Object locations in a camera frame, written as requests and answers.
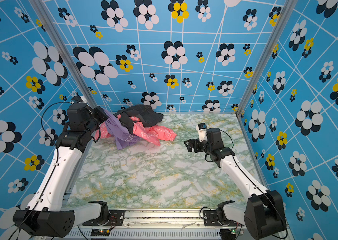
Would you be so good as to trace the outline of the purple cloth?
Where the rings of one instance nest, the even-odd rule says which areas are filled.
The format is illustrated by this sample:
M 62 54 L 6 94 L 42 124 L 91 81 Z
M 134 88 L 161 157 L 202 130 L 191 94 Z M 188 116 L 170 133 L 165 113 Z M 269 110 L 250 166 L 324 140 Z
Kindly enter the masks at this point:
M 126 147 L 132 146 L 141 140 L 129 133 L 129 130 L 122 126 L 118 118 L 116 118 L 111 112 L 104 109 L 104 112 L 108 116 L 108 119 L 100 125 L 100 132 L 97 133 L 100 139 L 106 139 L 114 137 L 118 150 L 122 150 Z

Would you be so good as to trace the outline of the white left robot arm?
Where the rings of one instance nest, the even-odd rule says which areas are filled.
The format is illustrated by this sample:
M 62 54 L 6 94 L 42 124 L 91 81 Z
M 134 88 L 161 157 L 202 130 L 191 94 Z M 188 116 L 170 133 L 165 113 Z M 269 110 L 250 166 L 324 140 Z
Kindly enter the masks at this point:
M 95 141 L 94 133 L 108 119 L 101 107 L 91 108 L 80 96 L 71 99 L 67 116 L 68 122 L 55 142 L 54 156 L 40 187 L 25 209 L 17 210 L 13 216 L 13 234 L 64 238 L 72 228 L 87 221 L 106 224 L 110 220 L 104 201 L 71 210 L 62 208 L 66 191 L 73 186 L 85 160 L 88 144 Z

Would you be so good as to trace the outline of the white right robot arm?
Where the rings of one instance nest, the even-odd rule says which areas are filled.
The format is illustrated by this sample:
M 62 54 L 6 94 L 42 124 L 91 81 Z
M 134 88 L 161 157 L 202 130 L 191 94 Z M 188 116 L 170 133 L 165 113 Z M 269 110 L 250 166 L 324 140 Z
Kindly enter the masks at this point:
M 234 201 L 220 203 L 216 208 L 218 223 L 224 227 L 231 222 L 245 226 L 256 240 L 286 231 L 281 195 L 270 191 L 249 173 L 235 152 L 224 145 L 219 128 L 207 128 L 205 123 L 201 123 L 196 130 L 198 138 L 184 142 L 188 152 L 204 152 L 205 160 L 216 163 L 233 180 L 247 201 L 244 211 L 235 208 Z

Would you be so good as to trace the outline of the dark grey cloth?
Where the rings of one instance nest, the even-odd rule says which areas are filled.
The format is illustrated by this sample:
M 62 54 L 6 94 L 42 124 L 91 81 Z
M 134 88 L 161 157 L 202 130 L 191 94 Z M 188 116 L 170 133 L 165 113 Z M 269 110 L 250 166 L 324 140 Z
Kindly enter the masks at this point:
M 114 114 L 119 119 L 121 125 L 133 134 L 134 124 L 141 122 L 144 127 L 150 128 L 160 123 L 164 115 L 155 112 L 151 106 L 135 105 L 124 110 L 119 110 Z

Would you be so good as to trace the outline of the pink printed jacket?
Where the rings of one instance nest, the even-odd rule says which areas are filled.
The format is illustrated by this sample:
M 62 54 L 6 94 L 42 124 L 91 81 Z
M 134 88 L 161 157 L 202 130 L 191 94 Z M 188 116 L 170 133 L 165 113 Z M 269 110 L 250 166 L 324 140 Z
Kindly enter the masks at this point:
M 95 140 L 99 140 L 100 136 L 97 135 L 100 131 L 97 130 L 95 132 Z M 144 127 L 141 122 L 137 122 L 134 124 L 133 127 L 133 135 L 140 137 L 141 140 L 145 140 L 151 144 L 154 144 L 156 146 L 161 145 L 162 141 L 174 141 L 177 134 L 170 128 L 155 125 L 153 127 L 147 128 Z

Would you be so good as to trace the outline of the front aluminium mounting rail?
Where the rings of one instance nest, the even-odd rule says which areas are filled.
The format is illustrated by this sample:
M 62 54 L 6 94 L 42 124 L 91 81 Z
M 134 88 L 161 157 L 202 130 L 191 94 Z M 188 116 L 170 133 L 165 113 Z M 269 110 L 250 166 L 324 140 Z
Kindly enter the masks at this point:
M 83 213 L 69 221 L 65 240 L 251 240 L 244 224 L 219 219 L 216 210 L 110 209 L 107 220 Z

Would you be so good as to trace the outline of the left aluminium corner post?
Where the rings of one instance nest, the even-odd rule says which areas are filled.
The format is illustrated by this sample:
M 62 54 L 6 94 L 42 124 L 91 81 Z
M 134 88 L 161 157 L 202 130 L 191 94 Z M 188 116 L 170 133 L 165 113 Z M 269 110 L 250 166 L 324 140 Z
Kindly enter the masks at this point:
M 40 18 L 42 24 L 45 26 L 48 36 L 52 40 L 54 46 L 57 48 L 63 61 L 66 63 L 68 71 L 71 73 L 73 80 L 77 84 L 83 96 L 86 98 L 88 105 L 92 108 L 96 107 L 97 103 L 92 94 L 89 92 L 88 86 L 86 85 L 75 62 L 70 56 L 70 53 L 66 45 L 64 44 L 61 34 L 59 33 L 57 27 L 52 21 L 51 14 L 48 13 L 47 8 L 42 1 L 30 0 L 29 3 L 31 4 L 37 16 Z

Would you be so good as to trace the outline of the aluminium corner post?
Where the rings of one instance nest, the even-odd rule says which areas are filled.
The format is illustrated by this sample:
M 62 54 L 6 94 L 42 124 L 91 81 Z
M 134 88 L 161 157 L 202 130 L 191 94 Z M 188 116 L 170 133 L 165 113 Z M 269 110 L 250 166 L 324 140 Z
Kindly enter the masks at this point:
M 250 96 L 252 95 L 252 90 L 258 83 L 261 74 L 263 73 L 264 68 L 266 67 L 270 59 L 271 52 L 274 49 L 275 45 L 278 43 L 278 40 L 282 35 L 297 3 L 297 0 L 287 0 L 285 2 L 284 7 L 282 8 L 280 19 L 278 20 L 276 26 L 273 28 L 273 31 L 254 70 L 254 75 L 249 81 L 248 86 L 242 96 L 241 102 L 239 103 L 239 108 L 236 112 L 237 118 L 239 118 L 240 115 L 244 112 L 246 105 L 249 102 Z
M 37 16 L 40 18 L 42 24 L 45 26 L 48 36 L 52 40 L 54 46 L 57 48 L 63 61 L 66 63 L 68 71 L 71 73 L 73 80 L 77 84 L 83 96 L 86 98 L 88 105 L 92 108 L 96 107 L 97 103 L 92 94 L 89 92 L 88 86 L 86 85 L 75 62 L 70 56 L 70 53 L 66 45 L 64 44 L 61 34 L 59 33 L 57 27 L 52 21 L 51 14 L 48 13 L 47 8 L 42 1 L 30 0 L 29 3 L 31 4 Z

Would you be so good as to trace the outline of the right aluminium corner post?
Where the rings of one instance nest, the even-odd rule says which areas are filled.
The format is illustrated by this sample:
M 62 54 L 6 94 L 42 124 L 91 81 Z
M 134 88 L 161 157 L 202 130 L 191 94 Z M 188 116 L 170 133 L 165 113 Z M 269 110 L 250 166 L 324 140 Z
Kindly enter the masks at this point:
M 274 49 L 275 45 L 278 43 L 278 40 L 282 35 L 297 3 L 297 0 L 287 0 L 285 2 L 284 7 L 282 8 L 280 19 L 278 20 L 276 26 L 273 28 L 273 31 L 254 70 L 254 75 L 249 81 L 248 86 L 242 96 L 241 102 L 239 103 L 239 108 L 236 112 L 237 118 L 239 118 L 240 115 L 244 112 L 246 105 L 249 102 L 250 96 L 252 95 L 252 90 L 258 83 L 261 74 L 263 73 L 264 68 L 266 67 L 270 59 L 271 52 Z

